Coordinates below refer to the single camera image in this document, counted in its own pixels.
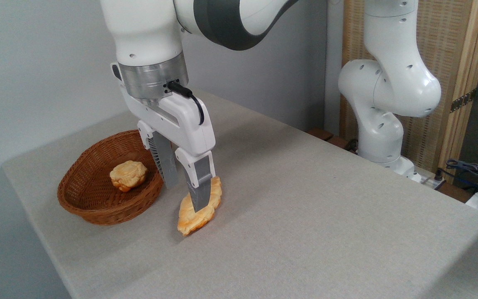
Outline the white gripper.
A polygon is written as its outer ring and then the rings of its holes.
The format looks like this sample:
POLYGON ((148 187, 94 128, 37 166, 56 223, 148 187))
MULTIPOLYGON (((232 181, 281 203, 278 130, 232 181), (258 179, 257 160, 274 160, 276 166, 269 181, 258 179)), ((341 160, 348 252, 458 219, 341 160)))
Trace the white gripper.
POLYGON ((194 212, 205 208, 210 200, 211 179, 215 177, 210 151, 215 146, 215 135, 203 102, 204 122, 200 125, 200 113, 193 100, 172 93, 144 104, 130 96, 124 85, 120 87, 129 110, 140 119, 138 130, 144 148, 151 152, 167 189, 178 184, 171 141, 180 147, 175 155, 184 167, 194 212))

